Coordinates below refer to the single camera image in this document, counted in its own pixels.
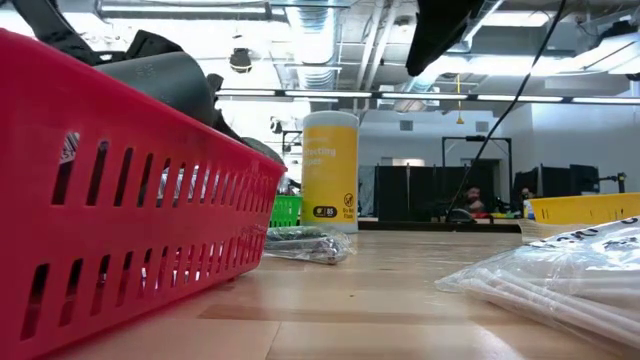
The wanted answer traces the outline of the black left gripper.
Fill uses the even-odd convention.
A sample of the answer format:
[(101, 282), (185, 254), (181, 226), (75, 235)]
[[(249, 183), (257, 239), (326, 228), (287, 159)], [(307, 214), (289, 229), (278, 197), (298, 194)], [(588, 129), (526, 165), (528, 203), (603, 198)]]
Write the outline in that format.
[(224, 119), (224, 116), (222, 114), (222, 112), (219, 109), (215, 108), (215, 103), (218, 100), (217, 97), (217, 92), (221, 89), (222, 84), (224, 82), (224, 78), (221, 77), (220, 75), (217, 74), (208, 74), (206, 76), (206, 80), (208, 83), (208, 88), (209, 88), (209, 93), (210, 93), (210, 97), (211, 97), (211, 104), (212, 104), (212, 115), (213, 115), (213, 120), (210, 124), (210, 126), (227, 135), (228, 137), (268, 156), (269, 158), (271, 158), (272, 160), (276, 161), (277, 163), (280, 163), (281, 165), (284, 164), (283, 159), (281, 158), (280, 155), (278, 155), (274, 150), (272, 150), (269, 146), (267, 146), (266, 144), (262, 143), (261, 141), (251, 138), (251, 137), (241, 137), (239, 136), (226, 122)]

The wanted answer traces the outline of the gray silicone travel bottle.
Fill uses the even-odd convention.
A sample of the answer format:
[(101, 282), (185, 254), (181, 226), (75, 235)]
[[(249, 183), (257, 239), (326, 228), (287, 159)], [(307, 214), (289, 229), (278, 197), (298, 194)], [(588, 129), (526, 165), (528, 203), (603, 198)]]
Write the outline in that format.
[(216, 120), (209, 83), (185, 52), (171, 52), (95, 66), (179, 112), (212, 127)]

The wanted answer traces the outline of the bagged silver nail clipper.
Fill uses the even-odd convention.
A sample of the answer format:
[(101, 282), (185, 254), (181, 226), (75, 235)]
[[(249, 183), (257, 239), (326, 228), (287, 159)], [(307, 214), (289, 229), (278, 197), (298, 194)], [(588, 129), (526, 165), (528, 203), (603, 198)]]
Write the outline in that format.
[(336, 265), (355, 255), (356, 247), (347, 234), (334, 229), (316, 226), (277, 227), (267, 231), (264, 254)]

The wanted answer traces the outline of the clear vanity pack bag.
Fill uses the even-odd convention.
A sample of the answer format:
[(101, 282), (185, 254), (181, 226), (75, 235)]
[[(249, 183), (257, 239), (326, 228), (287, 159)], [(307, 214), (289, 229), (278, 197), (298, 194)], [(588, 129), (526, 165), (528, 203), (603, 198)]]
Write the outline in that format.
[(436, 286), (640, 360), (640, 216), (537, 239)]

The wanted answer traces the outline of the ceiling light strip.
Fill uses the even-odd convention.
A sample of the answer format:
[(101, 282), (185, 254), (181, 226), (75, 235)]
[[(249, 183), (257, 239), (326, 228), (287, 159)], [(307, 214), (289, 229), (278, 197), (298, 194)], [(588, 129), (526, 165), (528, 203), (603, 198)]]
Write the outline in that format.
[(375, 99), (375, 100), (419, 100), (419, 101), (471, 101), (471, 102), (522, 102), (559, 103), (578, 105), (640, 106), (640, 97), (572, 97), (549, 95), (498, 95), (463, 93), (408, 93), (380, 91), (319, 91), (319, 90), (251, 90), (223, 89), (216, 93), (221, 97), (278, 97), (313, 99)]

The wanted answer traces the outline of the green plastic basket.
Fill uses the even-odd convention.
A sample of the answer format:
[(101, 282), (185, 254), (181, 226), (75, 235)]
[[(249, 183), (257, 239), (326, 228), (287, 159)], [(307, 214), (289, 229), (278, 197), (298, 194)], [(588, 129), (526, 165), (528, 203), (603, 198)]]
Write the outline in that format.
[(297, 226), (301, 205), (301, 196), (277, 195), (273, 204), (269, 227), (277, 228)]

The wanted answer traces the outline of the yellow wipes canister white lid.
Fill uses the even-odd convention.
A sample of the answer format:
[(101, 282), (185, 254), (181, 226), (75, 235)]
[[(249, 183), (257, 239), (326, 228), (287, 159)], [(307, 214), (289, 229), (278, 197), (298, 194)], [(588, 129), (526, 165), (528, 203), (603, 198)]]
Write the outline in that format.
[(301, 223), (358, 231), (359, 120), (319, 111), (303, 119)]

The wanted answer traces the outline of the red plastic basket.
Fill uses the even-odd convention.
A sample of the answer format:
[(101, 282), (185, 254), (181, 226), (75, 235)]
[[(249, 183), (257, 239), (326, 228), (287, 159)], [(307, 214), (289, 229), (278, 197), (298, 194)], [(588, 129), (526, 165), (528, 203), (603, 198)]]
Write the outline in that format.
[(284, 167), (0, 29), (0, 360), (254, 269)]

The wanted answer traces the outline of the black screens row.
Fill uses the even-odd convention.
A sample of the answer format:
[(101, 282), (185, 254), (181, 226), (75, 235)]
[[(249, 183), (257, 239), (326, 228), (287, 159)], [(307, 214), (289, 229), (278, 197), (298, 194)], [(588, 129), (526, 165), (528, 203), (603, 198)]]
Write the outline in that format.
[(534, 198), (579, 196), (600, 192), (599, 170), (595, 166), (571, 164), (568, 167), (540, 165), (532, 170), (515, 174), (511, 192), (511, 205), (523, 210), (520, 191), (528, 187)]

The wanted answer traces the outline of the yellow plastic basket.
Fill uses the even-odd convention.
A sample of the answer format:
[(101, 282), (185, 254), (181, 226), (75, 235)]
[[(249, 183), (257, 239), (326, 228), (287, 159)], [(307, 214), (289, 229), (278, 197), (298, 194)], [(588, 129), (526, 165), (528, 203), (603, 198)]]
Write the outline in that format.
[(530, 243), (587, 226), (640, 217), (640, 192), (536, 198), (525, 202), (518, 221), (522, 242)]

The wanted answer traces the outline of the silver spiral ceiling duct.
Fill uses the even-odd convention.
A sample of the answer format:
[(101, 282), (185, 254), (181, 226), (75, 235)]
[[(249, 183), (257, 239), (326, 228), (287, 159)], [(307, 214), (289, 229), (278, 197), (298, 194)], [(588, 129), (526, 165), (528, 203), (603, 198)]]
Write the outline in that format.
[[(431, 92), (436, 80), (444, 73), (444, 66), (436, 61), (427, 66), (420, 75), (411, 77), (402, 85), (397, 85), (396, 90), (408, 93)], [(421, 112), (427, 107), (428, 101), (425, 100), (396, 100), (393, 110), (399, 113)]]

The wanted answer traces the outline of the black stand frame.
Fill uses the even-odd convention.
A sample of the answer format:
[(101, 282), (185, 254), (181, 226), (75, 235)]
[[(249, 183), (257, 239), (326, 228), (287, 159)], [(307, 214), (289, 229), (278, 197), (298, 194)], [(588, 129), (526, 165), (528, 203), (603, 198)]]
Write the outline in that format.
[(441, 138), (441, 170), (442, 170), (442, 181), (443, 182), (446, 182), (446, 179), (447, 179), (446, 157), (447, 157), (447, 153), (449, 152), (449, 150), (446, 147), (446, 142), (448, 140), (451, 140), (451, 141), (465, 141), (465, 142), (479, 142), (481, 144), (483, 144), (483, 143), (492, 143), (495, 146), (497, 146), (498, 142), (504, 142), (506, 144), (506, 146), (507, 146), (507, 150), (505, 151), (505, 153), (507, 154), (508, 181), (507, 181), (507, 186), (506, 186), (506, 193), (503, 194), (503, 197), (506, 200), (510, 200), (511, 199), (512, 185), (513, 185), (513, 180), (514, 180), (514, 175), (513, 175), (513, 145), (512, 145), (512, 139), (511, 138), (509, 138), (509, 137), (491, 138), (489, 136), (484, 136), (484, 135), (443, 136)]

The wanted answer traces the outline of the black partition wall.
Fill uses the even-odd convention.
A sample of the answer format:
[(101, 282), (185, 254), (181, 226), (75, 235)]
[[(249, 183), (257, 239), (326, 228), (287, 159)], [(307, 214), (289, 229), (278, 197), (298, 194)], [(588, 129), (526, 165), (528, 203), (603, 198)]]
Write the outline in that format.
[(499, 194), (494, 168), (474, 167), (466, 179), (466, 167), (378, 166), (375, 178), (375, 209), (380, 221), (439, 221), (451, 203), (465, 205), (467, 192), (475, 186), (485, 210), (492, 211)]

